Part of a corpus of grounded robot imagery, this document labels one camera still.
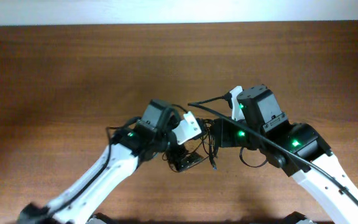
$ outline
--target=green led light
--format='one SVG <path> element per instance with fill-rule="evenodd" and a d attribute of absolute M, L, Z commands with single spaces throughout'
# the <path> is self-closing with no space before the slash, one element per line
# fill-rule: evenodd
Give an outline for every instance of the green led light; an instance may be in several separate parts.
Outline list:
<path fill-rule="evenodd" d="M 294 141 L 292 142 L 292 145 L 293 145 L 293 147 L 297 147 L 297 146 L 300 145 L 300 143 L 299 143 L 297 140 L 294 140 Z"/>
<path fill-rule="evenodd" d="M 243 131 L 239 131 L 238 135 L 239 135 L 240 137 L 244 137 L 244 136 L 246 135 L 246 133 L 243 132 Z"/>

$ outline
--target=wooden table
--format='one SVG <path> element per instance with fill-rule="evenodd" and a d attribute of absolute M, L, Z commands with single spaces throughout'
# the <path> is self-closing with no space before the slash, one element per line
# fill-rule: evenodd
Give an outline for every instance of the wooden table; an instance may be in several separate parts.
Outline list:
<path fill-rule="evenodd" d="M 358 22 L 0 27 L 0 223 L 69 187 L 106 146 L 104 128 L 142 115 L 150 99 L 186 105 L 261 83 L 291 122 L 319 131 L 358 186 Z M 209 106 L 230 113 L 226 102 Z M 238 153 L 222 149 L 218 170 L 205 162 L 182 174 L 158 157 L 98 212 L 250 221 L 298 211 L 329 220 L 282 170 L 248 168 Z"/>

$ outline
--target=wire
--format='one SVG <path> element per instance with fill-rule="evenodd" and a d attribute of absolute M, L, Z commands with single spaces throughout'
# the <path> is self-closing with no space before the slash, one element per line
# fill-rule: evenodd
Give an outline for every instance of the wire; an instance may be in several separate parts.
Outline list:
<path fill-rule="evenodd" d="M 257 166 L 251 166 L 251 165 L 249 165 L 249 164 L 246 163 L 246 162 L 243 160 L 243 158 L 242 158 L 242 152 L 243 152 L 243 150 L 244 150 L 244 147 L 241 147 L 241 149 L 240 149 L 240 160 L 241 160 L 241 162 L 242 162 L 243 164 L 245 164 L 246 166 L 249 166 L 249 167 L 251 167 L 251 168 L 259 168 L 259 167 L 264 166 L 264 165 L 267 163 L 267 159 L 266 159 L 265 162 L 263 162 L 261 165 L 257 165 Z"/>
<path fill-rule="evenodd" d="M 214 157 L 218 158 L 218 151 L 219 151 L 219 146 L 217 144 L 215 144 L 215 138 L 212 138 L 212 146 L 214 149 Z"/>
<path fill-rule="evenodd" d="M 215 111 L 215 110 L 212 110 L 210 108 L 207 108 L 205 106 L 201 106 L 197 103 L 189 103 L 188 106 L 194 106 L 194 107 L 197 107 L 199 109 L 202 109 L 202 110 L 205 110 L 207 112 L 210 112 L 211 114 L 214 114 L 216 116 L 218 116 L 219 118 L 227 121 L 227 122 L 230 122 L 234 125 L 236 125 L 237 127 L 243 129 L 244 131 L 247 131 L 248 133 L 250 134 L 253 134 L 254 136 L 257 136 L 259 139 L 265 141 L 266 143 L 268 143 L 269 145 L 275 147 L 276 149 L 278 149 L 279 151 L 281 151 L 282 153 L 285 153 L 286 155 L 290 156 L 291 158 L 293 159 L 296 159 L 312 168 L 314 168 L 315 170 L 317 170 L 318 172 L 320 172 L 323 176 L 325 176 L 328 180 L 330 180 L 334 185 L 336 185 L 338 188 L 339 188 L 339 191 L 346 194 L 357 206 L 358 206 L 358 199 L 356 199 L 349 191 L 349 189 L 347 187 L 344 187 L 342 184 L 340 184 L 336 179 L 334 179 L 331 175 L 329 175 L 326 171 L 324 171 L 322 168 L 316 166 L 315 164 L 309 162 L 309 161 L 306 161 L 304 160 L 303 158 L 297 156 L 296 154 L 284 149 L 283 147 L 281 147 L 280 145 L 276 144 L 275 142 L 269 140 L 268 138 L 266 138 L 265 136 L 257 133 L 256 131 L 250 129 L 249 127 L 237 122 L 237 121 L 234 121 L 232 119 L 229 119 L 228 117 L 224 116 L 223 114 Z"/>
<path fill-rule="evenodd" d="M 204 141 L 204 143 L 207 144 L 207 145 L 209 145 L 209 142 Z M 212 143 L 211 143 L 211 144 L 212 144 Z M 212 146 L 214 146 L 214 144 L 212 144 Z"/>
<path fill-rule="evenodd" d="M 180 106 L 180 105 L 172 104 L 172 106 L 176 106 L 177 108 L 180 108 L 180 109 L 183 110 L 185 113 L 188 112 L 188 110 L 184 109 L 184 107 L 182 107 L 182 106 Z"/>
<path fill-rule="evenodd" d="M 131 118 L 129 121 L 127 121 L 125 123 L 124 126 L 120 127 L 120 128 L 126 128 L 132 124 L 134 124 L 138 119 L 141 119 L 141 117 L 134 117 L 134 118 Z M 67 202 L 65 202 L 62 206 L 60 206 L 58 209 L 56 209 L 55 211 L 51 212 L 51 215 L 54 215 L 56 214 L 57 212 L 63 210 L 65 207 L 69 206 L 71 203 L 73 203 L 93 182 L 94 180 L 96 180 L 100 174 L 105 170 L 105 168 L 108 166 L 109 164 L 109 161 L 110 161 L 110 156 L 111 156 L 111 135 L 110 135 L 110 132 L 109 130 L 110 129 L 116 129 L 117 127 L 107 127 L 106 128 L 106 134 L 107 134 L 107 137 L 108 137 L 108 143 L 109 143 L 109 152 L 108 152 L 108 155 L 107 155 L 107 159 L 106 159 L 106 162 L 104 162 L 102 168 L 95 174 L 95 176 L 93 176 L 89 181 L 88 183 L 85 184 L 85 186 L 77 192 L 77 194 L 75 194 L 71 199 L 69 199 Z"/>
<path fill-rule="evenodd" d="M 193 150 L 193 151 L 191 151 L 191 152 L 188 152 L 186 155 L 190 155 L 190 154 L 192 154 L 192 153 L 194 153 L 194 152 L 196 152 L 197 151 L 197 149 L 202 145 L 203 143 L 202 142 L 200 142 L 199 144 L 198 144 L 198 146 Z"/>
<path fill-rule="evenodd" d="M 224 96 L 218 96 L 218 97 L 215 97 L 215 98 L 212 98 L 212 99 L 209 99 L 209 100 L 195 102 L 195 104 L 201 105 L 201 104 L 204 104 L 204 103 L 209 103 L 209 102 L 212 102 L 212 101 L 215 101 L 215 100 L 223 100 L 223 99 L 224 99 Z"/>
<path fill-rule="evenodd" d="M 208 136 L 208 141 L 211 142 L 211 135 Z M 208 157 L 212 167 L 216 170 L 216 163 L 214 161 L 214 153 L 212 151 L 212 145 L 208 146 Z"/>
<path fill-rule="evenodd" d="M 162 158 L 161 158 L 163 161 L 168 161 L 168 158 L 167 158 L 167 152 L 165 151 L 163 154 L 162 154 Z"/>
<path fill-rule="evenodd" d="M 206 137 L 205 138 L 203 138 L 203 139 L 201 139 L 202 140 L 202 143 L 203 143 L 203 148 L 204 148 L 204 152 L 207 154 L 207 155 L 209 155 L 209 153 L 206 151 L 206 149 L 205 149 L 205 144 L 207 144 L 206 142 L 205 142 L 205 139 L 206 139 Z"/>
<path fill-rule="evenodd" d="M 168 166 L 169 166 L 169 168 L 170 168 L 172 171 L 174 171 L 174 172 L 179 172 L 179 171 L 175 170 L 174 168 L 172 168 L 172 165 L 173 165 L 173 164 L 168 163 Z"/>

